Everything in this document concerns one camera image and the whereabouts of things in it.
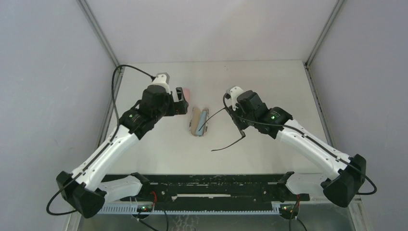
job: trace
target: enclosure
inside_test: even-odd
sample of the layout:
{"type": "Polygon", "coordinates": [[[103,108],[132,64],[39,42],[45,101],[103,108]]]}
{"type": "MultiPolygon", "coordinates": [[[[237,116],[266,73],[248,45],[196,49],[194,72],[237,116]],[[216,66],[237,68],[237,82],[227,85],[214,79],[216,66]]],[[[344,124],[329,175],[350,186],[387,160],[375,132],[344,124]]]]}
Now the enclosure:
{"type": "MultiPolygon", "coordinates": [[[[112,76],[119,64],[154,76],[166,72],[173,91],[183,87],[191,96],[186,115],[163,117],[107,178],[134,172],[166,180],[237,176],[265,187],[273,181],[265,177],[320,173],[297,149],[253,128],[245,130],[245,139],[212,152],[241,136],[226,112],[208,122],[204,136],[191,135],[192,108],[213,115],[223,108],[226,90],[238,86],[256,92],[269,108],[284,108],[335,149],[367,160],[378,192],[356,196],[348,208],[311,195],[298,215],[308,230],[402,229],[406,201],[388,198],[407,192],[406,1],[7,0],[0,6],[5,229],[149,230],[128,210],[132,201],[105,205],[89,219],[45,212],[58,190],[58,173],[83,163],[116,127],[111,81],[119,115],[150,84],[128,67],[112,76]]],[[[178,188],[157,191],[159,198],[172,190],[178,188]]],[[[365,183],[360,191],[370,190],[365,183]]],[[[282,203],[272,191],[242,196],[238,202],[245,209],[234,207],[228,197],[235,196],[228,193],[209,197],[201,205],[206,210],[191,203],[202,196],[182,201],[182,193],[174,205],[159,205],[167,209],[170,230],[287,230],[288,220],[275,208],[296,198],[282,203]]],[[[51,208],[72,210],[61,196],[51,208]]],[[[159,210],[144,221],[166,230],[159,210]]],[[[293,223],[293,230],[301,229],[293,223]]]]}

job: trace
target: wire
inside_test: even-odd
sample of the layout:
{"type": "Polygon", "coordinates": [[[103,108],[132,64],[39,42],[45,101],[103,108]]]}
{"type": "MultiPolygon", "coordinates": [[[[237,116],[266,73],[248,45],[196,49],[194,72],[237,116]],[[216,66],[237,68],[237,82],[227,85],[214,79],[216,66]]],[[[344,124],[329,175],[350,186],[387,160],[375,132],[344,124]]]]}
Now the wire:
{"type": "MultiPolygon", "coordinates": [[[[135,199],[140,199],[140,200],[152,202],[152,201],[150,201],[150,200],[147,200],[147,199],[144,199],[144,198],[141,198],[141,197],[136,197],[135,199]]],[[[163,213],[165,214],[165,217],[166,217],[166,231],[168,231],[168,226],[169,226],[168,215],[167,215],[167,213],[166,213],[166,211],[165,211],[165,209],[164,209],[163,207],[161,207],[161,206],[159,206],[159,207],[160,207],[160,209],[163,211],[163,213]]],[[[140,223],[142,223],[143,225],[149,227],[151,230],[159,231],[159,230],[153,228],[152,226],[150,226],[149,224],[147,224],[146,222],[144,222],[144,221],[142,221],[142,220],[140,220],[140,219],[138,218],[138,216],[140,215],[141,212],[142,212],[142,211],[140,211],[136,216],[133,216],[133,215],[132,215],[132,216],[135,217],[135,218],[136,218],[140,223]]]]}
{"type": "Polygon", "coordinates": [[[64,212],[64,213],[53,213],[53,212],[50,211],[50,206],[51,206],[51,203],[53,202],[53,200],[58,196],[58,194],[60,194],[66,187],[68,187],[68,185],[70,185],[73,181],[75,181],[81,174],[82,173],[78,173],[77,176],[75,176],[70,182],[68,182],[56,194],[54,194],[54,196],[51,197],[50,201],[48,201],[47,208],[46,208],[46,211],[47,211],[48,214],[50,214],[52,216],[62,216],[62,215],[68,215],[68,214],[71,214],[71,213],[75,213],[77,211],[77,210],[72,210],[72,211],[64,212]]]}
{"type": "Polygon", "coordinates": [[[224,110],[225,108],[221,108],[219,111],[217,111],[214,115],[210,116],[204,123],[203,125],[201,125],[200,129],[198,129],[199,131],[204,127],[204,125],[213,117],[215,116],[218,112],[224,110]]]}
{"type": "Polygon", "coordinates": [[[303,224],[303,222],[299,218],[296,218],[296,220],[303,226],[305,231],[307,231],[305,224],[303,224]]]}
{"type": "Polygon", "coordinates": [[[299,203],[297,204],[297,207],[299,208],[299,211],[300,211],[300,196],[299,196],[299,194],[296,195],[296,197],[297,197],[297,200],[299,201],[299,203]]]}
{"type": "Polygon", "coordinates": [[[256,121],[252,121],[249,119],[245,119],[242,117],[238,117],[241,120],[245,120],[254,124],[260,124],[260,125],[265,125],[265,126],[272,126],[272,127],[284,127],[284,128],[290,128],[292,130],[295,130],[297,132],[299,132],[302,136],[306,137],[307,139],[309,139],[310,141],[312,141],[315,145],[317,145],[319,148],[323,149],[325,152],[327,152],[329,155],[333,156],[334,158],[338,159],[340,162],[342,162],[343,164],[349,166],[350,168],[354,169],[358,174],[360,174],[363,178],[365,178],[373,187],[373,190],[371,192],[358,192],[357,195],[373,195],[377,192],[377,186],[374,184],[374,182],[372,182],[372,180],[366,176],[366,174],[362,173],[358,168],[356,168],[355,166],[351,165],[350,163],[344,161],[341,158],[338,158],[338,156],[336,156],[335,154],[333,154],[331,151],[329,151],[327,148],[323,147],[319,142],[317,142],[316,140],[314,140],[313,138],[311,138],[310,136],[305,136],[304,132],[302,132],[301,130],[294,128],[292,126],[289,125],[278,125],[278,124],[267,124],[267,123],[260,123],[260,122],[256,122],[256,121]]]}
{"type": "MultiPolygon", "coordinates": [[[[111,99],[112,99],[112,103],[113,103],[113,106],[114,106],[114,112],[115,112],[115,115],[116,115],[117,125],[116,125],[116,130],[115,130],[115,132],[114,132],[114,135],[113,135],[113,136],[111,137],[111,139],[109,140],[109,143],[111,143],[111,142],[114,140],[114,138],[116,137],[117,132],[119,131],[119,125],[120,125],[120,124],[119,124],[119,114],[118,114],[118,112],[117,112],[116,100],[115,100],[115,74],[116,74],[116,71],[118,71],[118,70],[119,70],[120,68],[122,68],[122,67],[130,67],[130,68],[133,68],[133,69],[135,69],[135,70],[137,70],[137,71],[140,71],[140,72],[142,72],[143,74],[149,76],[149,77],[152,79],[152,81],[153,81],[154,78],[155,78],[154,76],[148,74],[147,72],[144,72],[144,71],[138,69],[137,67],[130,66],[130,65],[126,65],[126,64],[119,65],[119,66],[117,66],[117,67],[114,69],[114,72],[113,72],[113,74],[112,74],[111,99]]],[[[76,175],[70,182],[68,182],[66,185],[64,185],[56,194],[54,194],[54,196],[51,197],[51,199],[48,201],[47,207],[46,207],[46,211],[47,211],[47,213],[48,213],[49,215],[52,215],[52,216],[62,216],[62,215],[68,215],[68,214],[77,212],[77,210],[72,210],[72,211],[64,212],[64,213],[53,213],[53,212],[50,211],[50,205],[51,205],[51,203],[54,201],[54,199],[58,196],[58,194],[60,194],[66,187],[68,187],[68,185],[70,185],[72,182],[74,182],[85,170],[87,170],[87,169],[89,168],[89,166],[90,166],[93,162],[95,162],[95,160],[96,160],[96,159],[103,153],[103,151],[105,151],[105,149],[109,146],[109,143],[107,143],[107,144],[98,152],[98,154],[96,154],[95,157],[92,158],[92,160],[82,169],[82,171],[81,171],[80,173],[78,173],[78,175],[76,175]]]]}
{"type": "Polygon", "coordinates": [[[239,141],[241,141],[243,138],[245,138],[245,137],[244,137],[244,136],[242,136],[242,137],[241,137],[241,138],[239,138],[237,141],[235,141],[234,143],[232,143],[232,144],[228,145],[228,146],[227,146],[227,147],[225,147],[225,148],[213,149],[213,150],[211,150],[211,151],[212,151],[212,152],[216,152],[216,151],[221,151],[221,150],[224,150],[224,149],[226,149],[226,148],[229,148],[229,147],[233,146],[234,144],[238,143],[239,141]]]}
{"type": "Polygon", "coordinates": [[[225,98],[227,97],[228,93],[225,93],[224,96],[222,97],[222,103],[224,104],[225,110],[227,110],[227,104],[225,103],[225,98]]]}
{"type": "Polygon", "coordinates": [[[157,195],[155,191],[151,191],[150,194],[154,195],[154,201],[153,201],[153,207],[154,207],[154,205],[157,203],[157,195]]]}
{"type": "Polygon", "coordinates": [[[294,210],[296,209],[299,203],[300,203],[300,200],[297,200],[293,206],[291,217],[289,218],[289,231],[292,231],[292,218],[293,218],[294,210]]]}

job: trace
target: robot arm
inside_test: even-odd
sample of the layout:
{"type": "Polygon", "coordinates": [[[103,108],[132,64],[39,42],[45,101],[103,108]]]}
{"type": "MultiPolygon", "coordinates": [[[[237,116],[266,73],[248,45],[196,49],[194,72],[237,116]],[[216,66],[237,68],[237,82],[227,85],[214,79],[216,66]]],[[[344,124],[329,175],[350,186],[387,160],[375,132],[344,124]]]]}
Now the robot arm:
{"type": "Polygon", "coordinates": [[[168,82],[167,73],[158,74],[143,91],[142,99],[123,113],[116,130],[105,142],[71,173],[63,171],[57,176],[64,200],[85,218],[94,216],[105,203],[140,192],[144,180],[140,174],[109,182],[101,181],[112,164],[153,129],[162,117],[187,113],[188,103],[182,88],[176,88],[178,102],[174,102],[168,82]]]}
{"type": "Polygon", "coordinates": [[[225,95],[232,106],[227,112],[242,132],[253,126],[260,133],[283,141],[308,160],[322,173],[299,174],[288,172],[285,187],[293,194],[324,195],[334,204],[347,207],[364,183],[366,160],[342,153],[310,134],[292,115],[279,107],[267,108],[257,93],[232,87],[225,95]]]}

